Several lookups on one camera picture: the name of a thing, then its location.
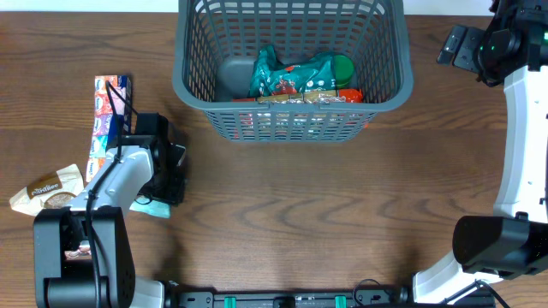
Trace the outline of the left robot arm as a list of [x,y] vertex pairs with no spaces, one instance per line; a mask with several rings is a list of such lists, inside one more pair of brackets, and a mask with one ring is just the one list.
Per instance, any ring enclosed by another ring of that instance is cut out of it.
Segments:
[[104,166],[68,205],[33,222],[39,307],[177,307],[169,282],[137,276],[124,221],[140,195],[178,205],[186,149],[169,140],[162,115],[140,113],[131,134],[108,145]]

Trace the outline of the green Nescafe coffee bag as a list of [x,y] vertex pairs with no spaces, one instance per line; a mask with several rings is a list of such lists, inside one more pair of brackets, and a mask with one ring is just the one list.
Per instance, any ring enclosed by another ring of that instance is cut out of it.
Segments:
[[277,59],[274,47],[267,45],[253,64],[248,96],[259,98],[334,90],[334,60],[333,53],[322,52],[307,61],[285,65]]

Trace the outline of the beige granola snack pouch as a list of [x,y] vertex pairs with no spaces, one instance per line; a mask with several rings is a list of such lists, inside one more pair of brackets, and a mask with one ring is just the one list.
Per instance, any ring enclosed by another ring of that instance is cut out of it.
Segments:
[[10,200],[12,210],[36,216],[43,209],[66,206],[84,189],[84,182],[76,164],[43,175]]

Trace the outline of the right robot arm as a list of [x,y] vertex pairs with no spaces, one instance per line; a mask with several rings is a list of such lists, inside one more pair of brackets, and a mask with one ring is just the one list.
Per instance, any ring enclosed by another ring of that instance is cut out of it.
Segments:
[[492,284],[547,269],[547,3],[494,0],[485,30],[455,26],[438,63],[503,86],[507,131],[503,176],[493,213],[464,216],[452,250],[416,273],[399,299],[412,305],[480,306]]

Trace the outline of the orange spaghetti packet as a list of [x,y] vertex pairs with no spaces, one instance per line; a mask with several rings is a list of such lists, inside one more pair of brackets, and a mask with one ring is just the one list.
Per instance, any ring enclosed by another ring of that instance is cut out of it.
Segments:
[[[260,104],[314,104],[360,103],[363,92],[356,89],[342,89],[296,94],[281,94],[261,98],[238,100],[240,103]],[[299,113],[296,111],[275,111],[257,115],[241,115],[241,130],[244,139],[250,139],[253,129],[258,129],[260,140],[275,141],[343,141],[360,123],[361,114],[344,113]]]

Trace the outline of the green lid jar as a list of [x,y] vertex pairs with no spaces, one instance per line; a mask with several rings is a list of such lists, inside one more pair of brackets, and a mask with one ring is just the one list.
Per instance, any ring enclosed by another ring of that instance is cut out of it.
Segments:
[[334,75],[337,89],[347,88],[354,75],[352,60],[343,55],[334,56]]

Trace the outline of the light teal snack packet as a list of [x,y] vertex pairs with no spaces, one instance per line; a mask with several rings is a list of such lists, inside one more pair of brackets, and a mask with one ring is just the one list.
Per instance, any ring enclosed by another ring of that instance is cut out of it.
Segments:
[[130,210],[145,213],[158,218],[170,218],[170,206],[166,203],[139,196],[130,206]]

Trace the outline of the Kleenex tissue multipack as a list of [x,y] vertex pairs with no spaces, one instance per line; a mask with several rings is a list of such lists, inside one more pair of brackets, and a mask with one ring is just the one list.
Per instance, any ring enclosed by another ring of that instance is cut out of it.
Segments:
[[116,113],[123,118],[124,134],[130,132],[132,83],[127,75],[99,75],[94,78],[94,123],[92,142],[86,166],[86,182],[90,182],[104,165],[107,145],[116,137],[117,127],[111,127],[113,116],[110,98],[114,100]]

